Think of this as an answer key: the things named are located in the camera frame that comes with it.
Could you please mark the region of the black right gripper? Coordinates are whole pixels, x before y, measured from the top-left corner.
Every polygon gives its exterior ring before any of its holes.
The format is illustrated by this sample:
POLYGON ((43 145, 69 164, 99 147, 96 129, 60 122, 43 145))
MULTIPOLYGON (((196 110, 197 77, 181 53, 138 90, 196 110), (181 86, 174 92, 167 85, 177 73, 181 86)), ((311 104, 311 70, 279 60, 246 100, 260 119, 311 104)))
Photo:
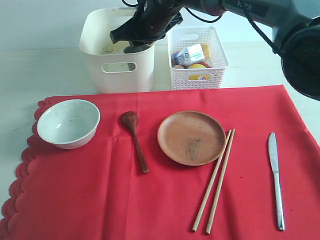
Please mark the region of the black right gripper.
POLYGON ((109 33, 113 44, 128 41, 132 47, 151 45, 183 21, 180 13, 182 6, 178 0, 138 0, 137 4, 133 21, 125 22, 109 33))

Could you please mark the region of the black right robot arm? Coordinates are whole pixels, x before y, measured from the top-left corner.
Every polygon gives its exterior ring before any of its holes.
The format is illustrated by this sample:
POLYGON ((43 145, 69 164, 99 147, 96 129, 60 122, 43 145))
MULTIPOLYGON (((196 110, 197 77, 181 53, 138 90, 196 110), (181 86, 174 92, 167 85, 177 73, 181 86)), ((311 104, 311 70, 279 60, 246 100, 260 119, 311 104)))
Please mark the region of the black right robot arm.
POLYGON ((318 0, 139 0, 133 17, 109 34, 113 43, 143 46, 163 39, 183 20, 181 8, 218 19, 225 12, 245 17, 281 58, 288 83, 320 99, 320 2, 318 0))

